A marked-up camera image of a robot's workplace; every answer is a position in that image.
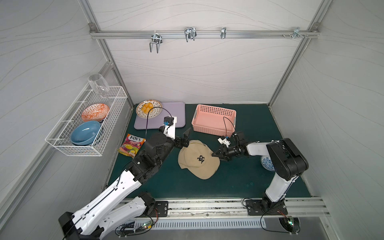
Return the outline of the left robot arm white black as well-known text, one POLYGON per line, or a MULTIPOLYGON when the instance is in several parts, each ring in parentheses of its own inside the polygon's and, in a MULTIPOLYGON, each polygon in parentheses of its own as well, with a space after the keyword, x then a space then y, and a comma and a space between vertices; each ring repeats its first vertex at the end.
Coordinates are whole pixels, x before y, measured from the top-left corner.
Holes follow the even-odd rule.
POLYGON ((156 201, 143 192, 132 201, 118 207, 129 194, 139 189, 161 168, 174 148, 182 149, 190 142, 190 129, 182 137, 170 127, 161 127, 139 153, 122 170, 120 176, 100 195, 75 213, 65 212, 59 224, 65 240, 101 240, 128 220, 155 210, 156 201))

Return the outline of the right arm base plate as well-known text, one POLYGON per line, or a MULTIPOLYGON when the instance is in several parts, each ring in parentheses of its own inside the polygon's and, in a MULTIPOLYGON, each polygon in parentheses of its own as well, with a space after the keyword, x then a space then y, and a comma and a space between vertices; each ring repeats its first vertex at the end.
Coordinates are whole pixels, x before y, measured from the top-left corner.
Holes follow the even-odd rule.
POLYGON ((261 200, 243 199, 242 204, 249 216, 287 216, 288 210, 284 200, 271 202, 267 198, 261 200))

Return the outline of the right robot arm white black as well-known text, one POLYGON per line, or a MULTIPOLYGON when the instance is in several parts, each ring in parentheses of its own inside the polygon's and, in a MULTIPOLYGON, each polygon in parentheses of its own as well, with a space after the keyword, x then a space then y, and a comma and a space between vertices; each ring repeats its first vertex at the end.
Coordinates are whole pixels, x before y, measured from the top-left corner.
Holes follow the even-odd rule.
POLYGON ((282 206, 291 185, 309 168, 308 161, 289 138, 269 143, 247 142, 243 132, 235 132, 231 141, 228 137, 220 137, 218 141, 221 145, 212 156, 222 161, 228 162, 239 155, 271 159, 275 175, 260 203, 264 212, 282 206))

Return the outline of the beige baseball cap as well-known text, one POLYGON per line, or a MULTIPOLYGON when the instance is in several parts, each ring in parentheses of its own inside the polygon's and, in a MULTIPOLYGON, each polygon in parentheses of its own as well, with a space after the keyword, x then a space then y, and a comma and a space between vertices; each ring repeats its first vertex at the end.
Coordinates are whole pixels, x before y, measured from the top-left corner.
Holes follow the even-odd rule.
POLYGON ((199 140, 190 140, 188 147, 183 147, 178 155, 181 169, 189 170, 202 180, 212 177, 220 166, 220 159, 212 156, 213 151, 199 140))

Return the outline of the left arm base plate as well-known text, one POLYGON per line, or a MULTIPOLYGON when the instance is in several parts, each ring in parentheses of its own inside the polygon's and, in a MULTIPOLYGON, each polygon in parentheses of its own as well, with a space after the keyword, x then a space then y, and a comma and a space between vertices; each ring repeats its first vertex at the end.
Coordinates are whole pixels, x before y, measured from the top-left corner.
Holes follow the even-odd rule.
POLYGON ((154 209, 150 214, 151 218, 165 218, 168 216, 169 202, 168 201, 155 201, 154 209))

